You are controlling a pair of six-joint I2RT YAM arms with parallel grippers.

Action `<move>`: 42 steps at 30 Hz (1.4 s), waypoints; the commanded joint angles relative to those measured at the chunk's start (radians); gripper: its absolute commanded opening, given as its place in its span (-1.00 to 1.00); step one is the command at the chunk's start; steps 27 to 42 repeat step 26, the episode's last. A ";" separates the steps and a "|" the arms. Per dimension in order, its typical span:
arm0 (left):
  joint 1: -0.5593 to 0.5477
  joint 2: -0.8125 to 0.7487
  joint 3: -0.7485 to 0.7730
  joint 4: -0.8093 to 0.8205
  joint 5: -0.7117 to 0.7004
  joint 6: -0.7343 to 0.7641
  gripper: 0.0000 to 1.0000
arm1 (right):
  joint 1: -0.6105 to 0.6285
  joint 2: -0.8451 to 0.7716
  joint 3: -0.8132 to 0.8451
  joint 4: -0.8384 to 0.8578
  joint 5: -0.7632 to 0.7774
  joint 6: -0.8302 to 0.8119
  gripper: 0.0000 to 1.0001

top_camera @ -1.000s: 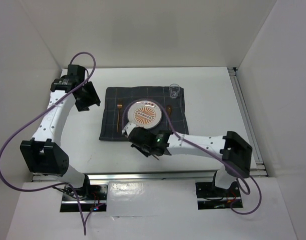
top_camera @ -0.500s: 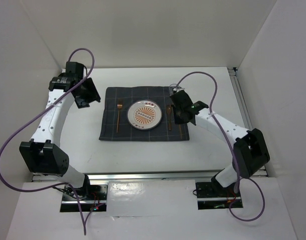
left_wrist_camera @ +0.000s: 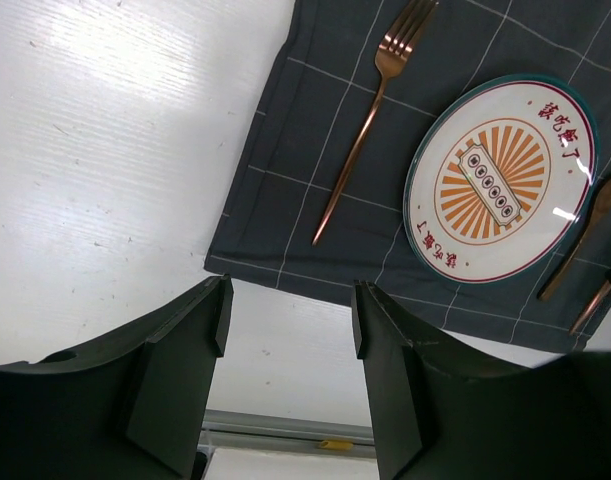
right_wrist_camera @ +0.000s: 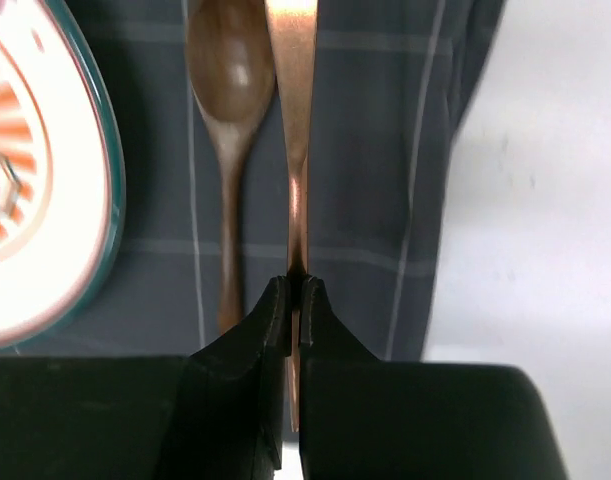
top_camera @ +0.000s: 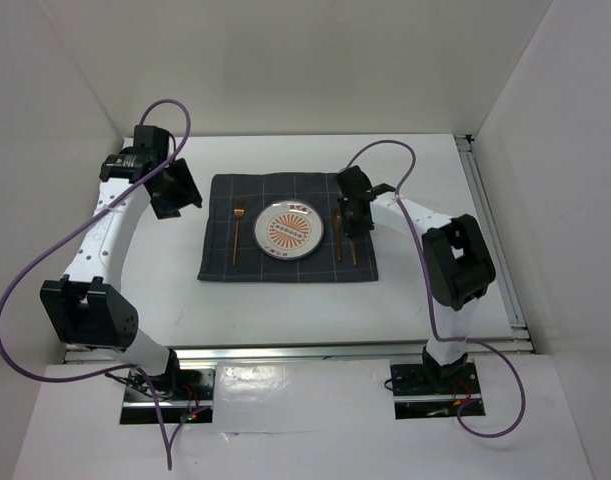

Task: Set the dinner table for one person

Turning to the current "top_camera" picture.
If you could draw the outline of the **dark wooden spoon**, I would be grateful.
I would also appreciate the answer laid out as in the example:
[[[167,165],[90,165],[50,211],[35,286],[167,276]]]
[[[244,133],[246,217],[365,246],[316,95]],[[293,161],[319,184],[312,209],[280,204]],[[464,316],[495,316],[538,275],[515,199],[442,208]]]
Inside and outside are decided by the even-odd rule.
[[[343,247],[342,247],[342,216],[339,210],[332,212],[332,225],[335,232],[335,250],[336,260],[338,262],[343,261]]]

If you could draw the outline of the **copper knife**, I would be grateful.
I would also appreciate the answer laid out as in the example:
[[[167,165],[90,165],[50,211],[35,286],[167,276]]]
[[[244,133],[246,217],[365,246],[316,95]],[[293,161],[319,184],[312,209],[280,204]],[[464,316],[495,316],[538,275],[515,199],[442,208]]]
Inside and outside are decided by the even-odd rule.
[[[351,251],[353,266],[356,267],[357,264],[358,264],[358,260],[357,260],[357,251],[356,251],[355,239],[354,238],[350,238],[349,239],[349,243],[350,243],[350,251]]]

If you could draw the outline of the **patterned glass plate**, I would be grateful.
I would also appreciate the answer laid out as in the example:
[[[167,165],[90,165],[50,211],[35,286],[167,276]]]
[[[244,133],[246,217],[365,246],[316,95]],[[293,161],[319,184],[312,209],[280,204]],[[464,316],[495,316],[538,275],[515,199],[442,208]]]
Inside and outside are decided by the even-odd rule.
[[[254,240],[266,255],[279,260],[298,260],[321,244],[323,217],[310,204],[296,199],[275,200],[258,214]]]

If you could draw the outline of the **copper fork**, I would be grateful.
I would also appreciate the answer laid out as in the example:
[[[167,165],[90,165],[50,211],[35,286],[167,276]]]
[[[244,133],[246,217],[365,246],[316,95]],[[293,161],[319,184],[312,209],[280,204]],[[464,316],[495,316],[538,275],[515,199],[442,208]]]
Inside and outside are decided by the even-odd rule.
[[[235,230],[233,240],[233,253],[232,253],[232,265],[237,264],[239,238],[240,238],[240,222],[245,215],[245,201],[242,198],[238,198],[235,202],[233,215],[235,219]]]

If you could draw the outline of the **dark grey checked cloth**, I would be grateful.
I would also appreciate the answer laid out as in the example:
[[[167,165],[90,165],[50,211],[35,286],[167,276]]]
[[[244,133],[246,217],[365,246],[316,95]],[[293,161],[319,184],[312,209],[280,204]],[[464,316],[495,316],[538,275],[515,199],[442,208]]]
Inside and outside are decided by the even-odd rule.
[[[217,174],[209,197],[209,217],[203,242],[198,279],[208,282],[243,283],[364,283],[379,279],[376,255],[369,236],[355,240],[357,266],[350,243],[342,242],[343,261],[336,260],[331,213],[338,207],[340,191],[332,173],[284,172],[264,175]],[[232,265],[238,198],[245,201],[240,222],[237,264]],[[279,260],[263,253],[254,240],[254,222],[260,211],[275,200],[297,199],[314,207],[323,217],[321,245],[298,260]]]

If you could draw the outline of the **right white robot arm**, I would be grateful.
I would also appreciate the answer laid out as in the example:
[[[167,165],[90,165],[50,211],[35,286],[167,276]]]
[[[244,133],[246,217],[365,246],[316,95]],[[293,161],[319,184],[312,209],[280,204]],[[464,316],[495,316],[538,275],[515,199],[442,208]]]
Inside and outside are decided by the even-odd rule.
[[[374,186],[357,166],[335,176],[342,232],[349,239],[376,224],[409,237],[417,247],[428,291],[431,337],[422,352],[421,379],[433,392],[454,383],[467,361],[467,342],[477,301],[496,270],[475,217],[451,217]]]

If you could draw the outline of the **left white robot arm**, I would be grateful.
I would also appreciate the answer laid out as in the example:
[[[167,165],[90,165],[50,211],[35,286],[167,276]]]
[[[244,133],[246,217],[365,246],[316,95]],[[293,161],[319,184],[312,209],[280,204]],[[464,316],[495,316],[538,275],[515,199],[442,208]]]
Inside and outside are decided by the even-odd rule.
[[[150,125],[134,129],[131,146],[101,166],[96,211],[101,219],[85,233],[79,251],[58,280],[47,280],[40,299],[59,340],[100,349],[142,368],[148,389],[174,397],[188,379],[176,353],[145,334],[136,308],[122,295],[124,262],[147,208],[157,219],[180,217],[202,197],[184,159],[169,161],[171,135]]]

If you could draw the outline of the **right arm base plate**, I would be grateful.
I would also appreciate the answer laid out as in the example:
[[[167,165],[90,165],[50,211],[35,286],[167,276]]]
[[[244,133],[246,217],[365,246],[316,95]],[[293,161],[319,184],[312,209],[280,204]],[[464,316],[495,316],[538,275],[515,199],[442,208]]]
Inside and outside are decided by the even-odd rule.
[[[393,395],[397,420],[456,417],[460,407],[463,417],[486,415],[473,362],[437,383],[426,377],[421,364],[394,364],[383,386]]]

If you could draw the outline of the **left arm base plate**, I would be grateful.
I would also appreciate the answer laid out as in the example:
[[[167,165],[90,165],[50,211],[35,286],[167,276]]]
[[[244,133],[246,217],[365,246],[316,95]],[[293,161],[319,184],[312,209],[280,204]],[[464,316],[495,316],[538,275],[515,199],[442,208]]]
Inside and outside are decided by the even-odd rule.
[[[209,424],[213,421],[214,368],[184,370],[178,386],[158,391],[161,418],[165,425]],[[125,387],[119,423],[154,425],[158,423],[151,390],[136,372],[117,377]]]

